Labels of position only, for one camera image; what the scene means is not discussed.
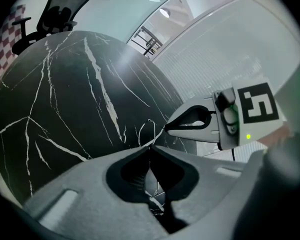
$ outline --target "black marble table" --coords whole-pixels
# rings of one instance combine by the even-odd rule
[[[48,36],[0,84],[0,172],[23,204],[72,166],[155,136],[156,145],[196,154],[194,141],[159,127],[181,104],[161,71],[127,44],[87,31]]]

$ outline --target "ceiling light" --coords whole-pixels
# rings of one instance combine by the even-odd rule
[[[150,2],[161,2],[160,0],[149,0]]]
[[[162,8],[162,9],[160,9],[159,11],[160,11],[160,13],[162,13],[162,15],[163,15],[164,17],[166,17],[166,18],[169,18],[169,17],[170,17],[170,11],[169,11],[168,9]]]

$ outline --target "chair armrest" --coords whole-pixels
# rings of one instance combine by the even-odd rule
[[[21,24],[21,23],[26,22],[26,21],[28,21],[28,20],[31,20],[31,17],[26,17],[26,18],[18,19],[18,20],[16,20],[15,22],[12,23],[12,26]]]
[[[76,21],[67,21],[66,23],[64,23],[64,26],[68,27],[68,31],[72,31],[74,26],[76,26],[77,24],[78,23]]]
[[[12,23],[12,26],[21,25],[21,38],[26,36],[26,21],[31,20],[31,17],[21,18]]]

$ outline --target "black mesh chair back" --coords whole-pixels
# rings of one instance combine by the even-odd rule
[[[36,26],[38,32],[55,34],[67,31],[66,22],[71,22],[89,0],[48,0]]]

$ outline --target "gray panel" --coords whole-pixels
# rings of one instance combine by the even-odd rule
[[[105,180],[110,165],[141,149],[128,149],[76,165],[36,192],[26,202],[24,210],[33,218],[40,219],[65,190],[73,190],[78,196],[54,227],[57,234],[70,239],[90,240],[139,240],[140,236],[144,239],[167,236],[147,204],[122,201],[109,189]]]
[[[59,223],[65,218],[67,212],[72,208],[78,193],[66,190],[62,196],[50,207],[40,218],[39,223],[49,230],[54,231]]]
[[[247,163],[253,152],[265,149],[267,149],[267,147],[257,141],[251,142],[243,146],[238,146],[234,149],[235,161]]]
[[[223,150],[219,151],[213,154],[209,154],[205,156],[205,158],[211,158],[211,159],[218,159],[218,160],[226,160],[226,161],[233,161],[234,159],[232,158],[232,152],[230,150]]]
[[[183,101],[246,78],[267,77],[276,93],[300,63],[300,44],[264,7],[235,0],[189,27],[153,62]],[[256,150],[248,145],[242,151]]]
[[[258,178],[262,161],[262,153],[253,153],[234,187],[211,212],[197,223],[171,234],[166,239],[185,240],[189,236],[190,239],[233,239],[233,230],[254,188],[253,183]]]
[[[190,195],[185,199],[171,203],[175,217],[188,224],[195,223],[213,210],[237,182],[236,177],[217,172],[218,168],[241,172],[245,167],[240,162],[200,158],[192,154],[185,155],[183,152],[163,146],[156,147],[191,164],[199,172],[199,181]]]

